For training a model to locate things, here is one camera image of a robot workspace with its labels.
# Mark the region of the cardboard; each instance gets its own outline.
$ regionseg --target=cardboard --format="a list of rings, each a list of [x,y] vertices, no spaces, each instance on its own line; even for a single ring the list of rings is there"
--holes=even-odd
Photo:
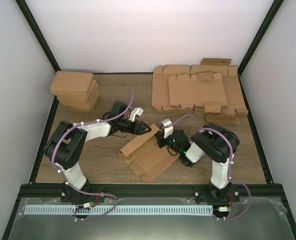
[[[50,91],[54,95],[86,97],[91,87],[93,74],[86,72],[57,71]]]
[[[152,124],[150,128],[151,132],[147,132],[143,135],[136,136],[132,141],[130,141],[126,146],[124,146],[119,151],[119,157],[125,160],[127,163],[130,163],[142,152],[148,149],[151,146],[148,140],[154,137],[154,134],[156,134],[159,130],[159,128],[155,124]]]
[[[95,95],[95,97],[91,100],[91,102],[81,102],[81,101],[76,101],[76,100],[72,100],[72,99],[68,99],[68,98],[64,98],[64,97],[57,97],[59,102],[65,106],[68,107],[73,107],[75,109],[80,109],[80,110],[84,110],[84,111],[91,111],[95,105],[95,103],[97,102],[98,98],[99,98],[99,92],[97,92],[97,94]]]
[[[71,94],[60,94],[57,95],[58,97],[66,98],[66,99],[73,99],[76,101],[81,101],[83,103],[89,103],[91,100],[97,95],[97,91],[99,91],[99,85],[95,80],[91,81],[90,90],[88,95],[86,96],[76,96]]]
[[[58,71],[50,86],[61,104],[90,111],[99,98],[94,75],[86,72]]]
[[[178,74],[168,79],[170,105],[176,108],[204,109],[220,113],[221,108],[227,108],[228,102],[220,73],[200,72],[198,75]]]
[[[170,105],[168,79],[173,74],[190,73],[189,65],[165,65],[165,70],[162,65],[157,66],[153,71],[152,78],[152,100],[151,105],[157,111],[167,112],[186,112],[178,107]]]
[[[152,181],[165,171],[177,156],[171,156],[166,147],[159,148],[155,133],[159,128],[153,124],[151,132],[136,136],[119,151],[119,157],[127,163],[136,175],[144,181]]]
[[[229,58],[204,58],[200,65],[190,68],[157,66],[153,72],[152,106],[160,112],[195,111],[206,115],[206,120],[237,124],[238,116],[247,115],[248,110],[238,66],[230,64]]]

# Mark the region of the wooden tabletop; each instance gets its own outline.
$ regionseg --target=wooden tabletop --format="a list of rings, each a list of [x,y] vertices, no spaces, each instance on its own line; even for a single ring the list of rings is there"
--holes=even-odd
[[[127,94],[132,88],[135,98],[132,106],[142,107],[144,112],[137,120],[159,125],[163,119],[174,122],[184,113],[157,112],[151,107],[152,75],[151,74],[98,74],[95,76],[99,84],[100,97],[91,112],[77,110],[59,104],[50,136],[62,120],[73,123],[89,122],[101,117],[111,110],[115,101],[127,102]],[[201,125],[206,122],[198,116]],[[258,152],[253,140],[252,132],[246,116],[240,118],[240,125],[222,124],[224,128],[234,132],[240,139],[237,153],[232,165],[232,179],[246,184],[265,184],[265,178]],[[175,125],[176,129],[183,129],[190,138],[198,125],[193,117],[186,117]],[[119,159],[118,151],[135,136],[128,134],[126,138],[115,136],[90,140],[85,143],[79,159],[83,174],[91,183],[106,184],[207,184],[212,174],[212,161],[204,156],[193,167],[185,167],[179,160],[152,182],[144,182],[141,176],[134,174],[129,165]],[[50,160],[43,156],[36,178],[37,183],[61,183],[63,178],[51,165]]]

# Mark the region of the purple cable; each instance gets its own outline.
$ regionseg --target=purple cable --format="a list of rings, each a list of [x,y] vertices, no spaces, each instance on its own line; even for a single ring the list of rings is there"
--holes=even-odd
[[[96,124],[96,123],[106,123],[106,122],[108,122],[108,121],[111,121],[111,120],[117,119],[117,118],[121,117],[122,115],[124,115],[124,114],[125,114],[130,108],[131,108],[131,105],[132,105],[132,103],[133,103],[133,99],[134,99],[134,90],[131,89],[130,91],[132,92],[131,100],[130,100],[130,102],[129,102],[127,108],[126,108],[122,113],[120,113],[119,115],[114,116],[114,117],[112,117],[112,118],[105,119],[105,120],[100,120],[100,121],[97,121],[97,120],[95,120],[95,121],[89,121],[89,122],[84,123],[83,125],[86,126],[86,125]],[[79,124],[76,124],[75,126],[69,128],[69,129],[68,129],[68,130],[67,130],[67,131],[61,136],[61,138],[59,139],[59,141],[58,141],[56,147],[55,147],[54,150],[53,150],[53,154],[52,154],[52,157],[51,157],[51,164],[52,164],[55,168],[60,169],[60,167],[56,166],[56,165],[55,165],[55,162],[54,162],[54,158],[55,158],[55,156],[56,156],[56,154],[57,154],[57,151],[58,151],[58,148],[59,148],[60,144],[62,143],[62,141],[64,140],[64,138],[65,138],[70,132],[72,132],[74,129],[76,129],[77,127],[79,127],[79,126],[81,126],[81,125],[82,125],[82,124],[79,123]],[[64,175],[63,173],[62,173],[62,175],[63,175],[65,181],[68,182],[68,179],[65,177],[65,175]],[[85,192],[85,191],[82,191],[82,190],[77,189],[75,186],[71,185],[70,183],[69,183],[68,185],[69,185],[72,189],[74,189],[75,191],[77,191],[77,192],[79,192],[79,193],[81,193],[81,194],[90,195],[90,196],[107,196],[107,197],[112,197],[112,198],[116,199],[116,203],[115,203],[115,205],[114,205],[110,210],[108,210],[107,212],[103,213],[102,215],[99,215],[99,216],[96,216],[96,217],[92,217],[92,218],[87,218],[87,219],[85,219],[85,220],[98,219],[98,218],[101,218],[101,217],[103,217],[103,216],[106,216],[108,213],[110,213],[112,210],[114,210],[114,209],[116,208],[116,206],[117,206],[118,198],[117,198],[115,195],[113,195],[113,194]]]
[[[130,89],[130,91],[132,92],[132,98],[131,98],[131,101],[129,102],[128,107],[127,107],[122,113],[120,113],[119,115],[114,116],[114,117],[112,117],[112,118],[106,119],[106,120],[100,120],[99,122],[98,122],[97,120],[95,120],[95,121],[85,122],[83,125],[86,126],[86,125],[96,124],[96,123],[105,123],[105,122],[109,122],[109,121],[115,120],[115,119],[121,117],[122,115],[124,115],[124,114],[125,114],[130,108],[131,108],[131,105],[132,105],[132,103],[133,103],[133,99],[134,99],[134,90],[133,90],[133,89]],[[73,126],[73,127],[71,127],[71,128],[69,128],[69,129],[68,129],[68,130],[67,130],[67,131],[61,136],[61,138],[59,139],[59,141],[58,141],[56,147],[55,147],[54,150],[53,150],[53,154],[52,154],[52,157],[51,157],[51,164],[52,164],[55,168],[60,169],[60,167],[58,167],[58,166],[56,166],[56,165],[54,164],[54,157],[55,157],[56,154],[57,154],[57,151],[58,151],[58,148],[59,148],[60,144],[62,143],[62,141],[64,140],[64,138],[65,138],[70,132],[72,132],[74,129],[76,129],[76,128],[79,127],[79,126],[81,126],[80,123],[79,123],[79,124],[76,124],[75,126]]]
[[[226,218],[226,220],[232,220],[232,219],[236,219],[236,218],[242,216],[243,214],[245,214],[248,211],[248,209],[249,209],[249,207],[251,205],[251,192],[250,192],[250,189],[248,188],[248,186],[245,185],[243,182],[237,181],[237,180],[233,180],[233,181],[230,181],[230,182],[233,183],[233,184],[235,184],[235,183],[242,184],[245,187],[245,189],[247,190],[248,195],[249,195],[249,203],[248,203],[246,209],[244,209],[244,211],[242,213],[240,213],[240,214],[238,214],[236,216],[233,216],[233,217]]]
[[[229,150],[230,150],[230,155],[229,155],[229,165],[228,165],[228,180],[229,180],[229,182],[231,182],[231,183],[239,183],[239,184],[242,184],[242,185],[246,188],[246,190],[247,190],[247,192],[248,192],[248,195],[249,195],[249,203],[248,203],[246,209],[245,209],[242,213],[240,213],[239,215],[236,215],[236,216],[233,216],[233,217],[226,218],[225,220],[236,219],[236,218],[242,216],[243,214],[245,214],[246,211],[249,209],[249,207],[250,207],[250,205],[251,205],[251,193],[250,193],[250,189],[248,188],[248,186],[246,186],[246,185],[245,185],[243,182],[241,182],[241,181],[238,181],[238,180],[234,180],[234,181],[232,181],[232,180],[231,180],[231,165],[232,165],[233,150],[232,150],[232,146],[231,146],[231,143],[229,142],[229,140],[228,140],[228,139],[227,139],[222,133],[220,133],[219,131],[217,131],[217,130],[215,130],[215,129],[212,129],[212,128],[209,128],[209,127],[203,127],[203,128],[201,128],[201,129],[199,129],[199,132],[201,132],[201,131],[211,131],[211,132],[214,132],[215,134],[219,135],[219,136],[220,136],[220,137],[221,137],[221,138],[227,143],[227,145],[228,145],[228,147],[229,147]]]
[[[169,125],[169,126],[164,126],[164,128],[167,129],[167,128],[169,128],[169,127],[174,126],[174,125],[177,124],[181,119],[183,119],[183,118],[185,118],[185,117],[187,117],[187,116],[192,116],[192,117],[194,117],[194,118],[196,119],[197,123],[198,123],[198,128],[200,128],[200,122],[199,122],[198,118],[197,118],[194,114],[192,114],[192,113],[188,113],[188,114],[183,115],[182,117],[180,117],[178,120],[176,120],[176,121],[175,121],[174,123],[172,123],[171,125]]]

